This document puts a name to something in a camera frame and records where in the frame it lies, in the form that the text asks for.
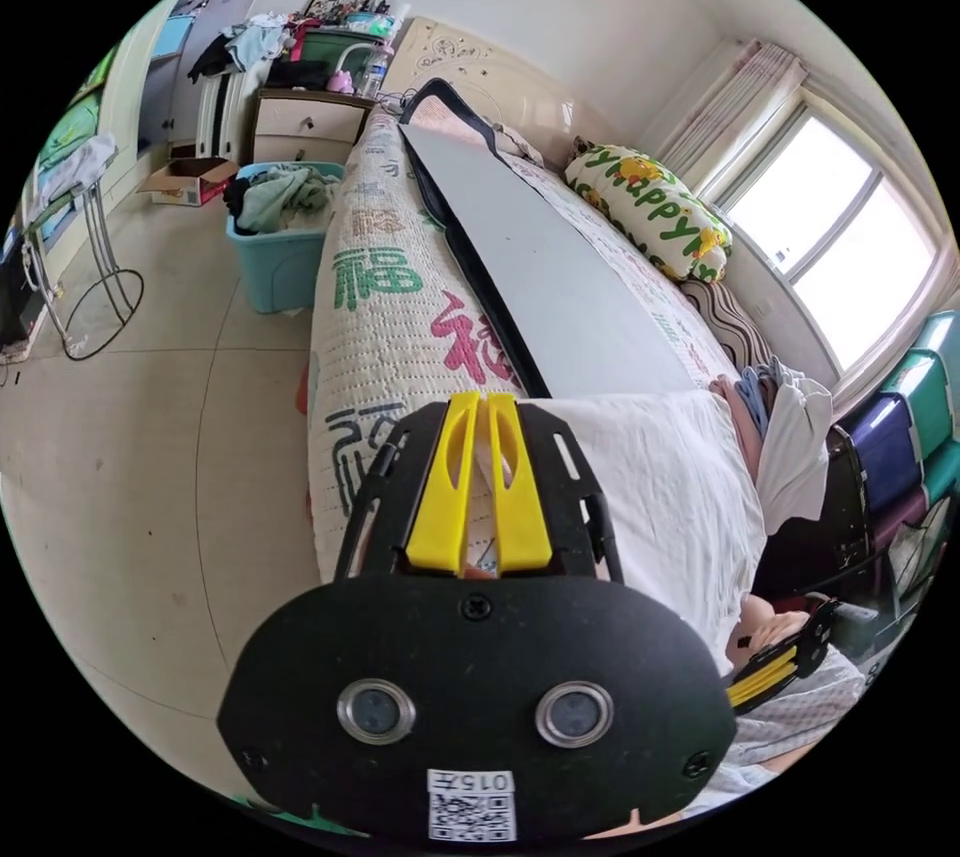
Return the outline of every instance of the headboard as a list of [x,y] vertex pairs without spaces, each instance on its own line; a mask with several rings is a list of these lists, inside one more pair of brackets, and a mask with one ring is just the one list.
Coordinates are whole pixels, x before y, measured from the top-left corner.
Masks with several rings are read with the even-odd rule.
[[518,130],[554,170],[576,136],[617,143],[615,128],[560,81],[500,47],[426,17],[408,25],[381,93],[419,90],[440,77],[476,111]]

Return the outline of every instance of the window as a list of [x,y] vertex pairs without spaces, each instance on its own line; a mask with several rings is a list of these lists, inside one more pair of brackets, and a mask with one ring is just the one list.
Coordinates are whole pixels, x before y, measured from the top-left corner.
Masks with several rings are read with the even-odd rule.
[[841,372],[896,321],[936,256],[880,165],[806,105],[717,203],[806,308]]

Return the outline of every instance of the qr code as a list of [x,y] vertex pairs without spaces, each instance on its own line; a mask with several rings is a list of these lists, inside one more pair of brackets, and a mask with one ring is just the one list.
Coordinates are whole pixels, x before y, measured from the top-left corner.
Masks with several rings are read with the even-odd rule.
[[513,795],[431,794],[431,840],[516,840]]

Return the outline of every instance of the camera lens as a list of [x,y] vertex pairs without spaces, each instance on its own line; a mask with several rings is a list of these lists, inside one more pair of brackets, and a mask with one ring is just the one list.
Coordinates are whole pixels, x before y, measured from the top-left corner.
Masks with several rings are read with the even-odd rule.
[[586,681],[559,684],[537,705],[537,730],[555,747],[574,749],[595,743],[610,729],[612,721],[610,694]]
[[386,680],[358,680],[337,701],[343,729],[365,744],[392,744],[413,729],[413,701],[396,684]]

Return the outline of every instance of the window frame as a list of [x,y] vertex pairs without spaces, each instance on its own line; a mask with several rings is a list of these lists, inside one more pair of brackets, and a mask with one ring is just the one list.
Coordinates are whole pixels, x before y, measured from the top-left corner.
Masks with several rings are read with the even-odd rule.
[[[749,233],[737,224],[736,219],[728,214],[766,173],[797,135],[800,128],[810,119],[817,120],[831,130],[859,154],[870,165],[871,170],[860,190],[854,195],[843,213],[820,236],[807,253],[789,271],[784,272],[780,270],[774,259],[750,237]],[[941,250],[944,231],[940,222],[930,212],[926,201],[905,180],[896,163],[879,146],[875,146],[874,142],[865,133],[862,133],[859,127],[852,121],[847,120],[839,110],[818,94],[812,93],[806,88],[801,88],[796,101],[789,107],[783,108],[782,113],[771,123],[772,126],[768,128],[767,133],[760,135],[760,140],[755,141],[752,146],[744,148],[742,154],[738,155],[738,159],[735,159],[725,172],[718,175],[711,181],[711,184],[704,188],[702,196],[717,208],[718,216],[721,219],[726,218],[734,236],[739,238],[747,250],[756,259],[763,262],[773,274],[777,284],[800,311],[804,320],[816,335],[839,380],[845,373],[855,368],[856,363],[850,367],[841,365],[822,328],[813,313],[800,299],[793,285],[830,250],[884,181],[886,181],[891,192],[899,198],[904,213],[929,249],[931,267],[936,263]]]

